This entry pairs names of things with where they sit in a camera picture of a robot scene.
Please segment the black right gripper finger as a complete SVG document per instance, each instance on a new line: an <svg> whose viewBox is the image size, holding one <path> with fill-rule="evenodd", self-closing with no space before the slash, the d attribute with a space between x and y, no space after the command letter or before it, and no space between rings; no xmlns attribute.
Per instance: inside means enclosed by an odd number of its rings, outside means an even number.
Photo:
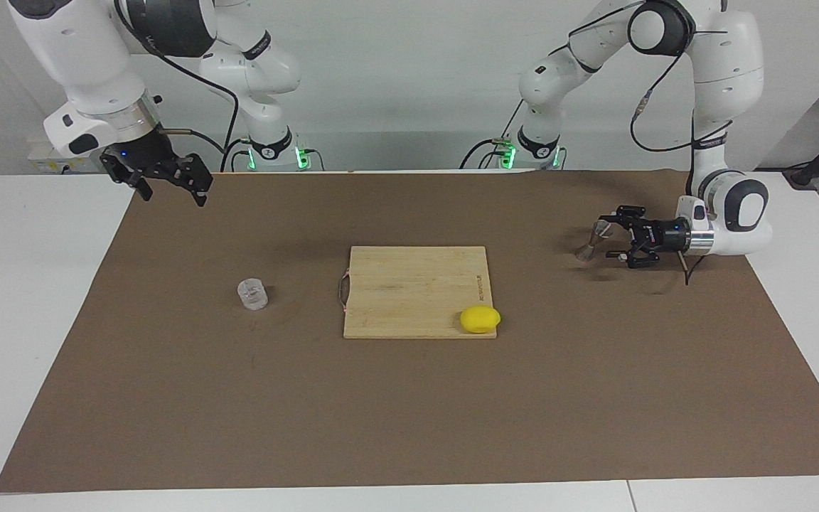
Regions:
<svg viewBox="0 0 819 512"><path fill-rule="evenodd" d="M198 207L205 207L213 175L199 155L176 156L168 160L168 182L185 189Z"/></svg>
<svg viewBox="0 0 819 512"><path fill-rule="evenodd" d="M117 171L117 183L123 183L134 189L143 201L150 201L153 196L153 189L147 183L143 175L138 171L128 171L120 169Z"/></svg>

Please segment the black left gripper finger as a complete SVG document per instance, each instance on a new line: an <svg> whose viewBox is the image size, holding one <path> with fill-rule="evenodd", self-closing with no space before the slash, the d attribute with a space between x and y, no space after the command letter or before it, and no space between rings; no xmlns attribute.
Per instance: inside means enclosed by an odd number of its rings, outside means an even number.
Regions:
<svg viewBox="0 0 819 512"><path fill-rule="evenodd" d="M633 245L628 250L607 252L607 257L624 263L631 270L645 269L658 264L658 250L657 245Z"/></svg>
<svg viewBox="0 0 819 512"><path fill-rule="evenodd" d="M646 217L646 207L619 206L613 213L600 216L598 223L618 225L624 230L652 230L655 220Z"/></svg>

